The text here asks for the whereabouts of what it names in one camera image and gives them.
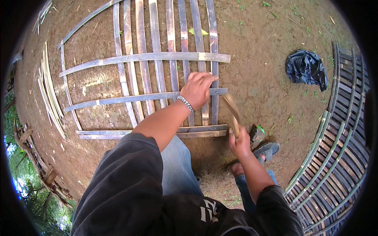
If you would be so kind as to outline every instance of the black plastic bag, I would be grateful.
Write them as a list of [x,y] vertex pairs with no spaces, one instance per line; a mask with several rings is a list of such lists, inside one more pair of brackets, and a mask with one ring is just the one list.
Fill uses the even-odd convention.
[[302,49],[291,54],[286,60],[286,74],[293,83],[319,85],[323,92],[327,89],[328,80],[320,57]]

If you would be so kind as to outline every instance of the foot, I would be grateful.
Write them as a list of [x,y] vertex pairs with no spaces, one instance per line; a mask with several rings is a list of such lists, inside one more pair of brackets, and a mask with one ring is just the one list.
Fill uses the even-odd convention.
[[[260,154],[260,157],[265,161],[266,160],[266,157],[263,153]],[[235,163],[231,166],[231,174],[234,176],[234,177],[238,177],[239,175],[241,174],[244,174],[244,170],[243,170],[243,167],[242,165],[240,164],[240,162],[238,163]]]

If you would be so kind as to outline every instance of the black sweatshirt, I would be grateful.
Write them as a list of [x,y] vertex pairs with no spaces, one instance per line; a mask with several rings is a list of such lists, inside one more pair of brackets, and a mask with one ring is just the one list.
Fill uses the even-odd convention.
[[102,157],[75,213],[71,235],[303,235],[279,186],[248,214],[198,195],[163,196],[154,138],[132,133]]

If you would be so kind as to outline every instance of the left hand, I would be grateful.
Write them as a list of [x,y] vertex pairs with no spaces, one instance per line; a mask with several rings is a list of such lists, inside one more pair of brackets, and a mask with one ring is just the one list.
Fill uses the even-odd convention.
[[208,72],[192,72],[188,76],[186,85],[181,89],[180,95],[192,105],[194,110],[198,110],[209,100],[209,87],[218,78]]

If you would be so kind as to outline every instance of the forearm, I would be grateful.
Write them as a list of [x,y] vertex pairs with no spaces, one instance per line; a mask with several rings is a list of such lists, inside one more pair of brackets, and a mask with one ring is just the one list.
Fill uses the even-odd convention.
[[132,133],[141,133],[146,137],[153,137],[160,152],[162,152],[189,114],[188,107],[182,101],[177,100],[145,118],[135,127]]
[[239,161],[244,170],[249,194],[256,204],[259,194],[264,188],[275,185],[275,183],[252,152],[248,156],[239,158]]

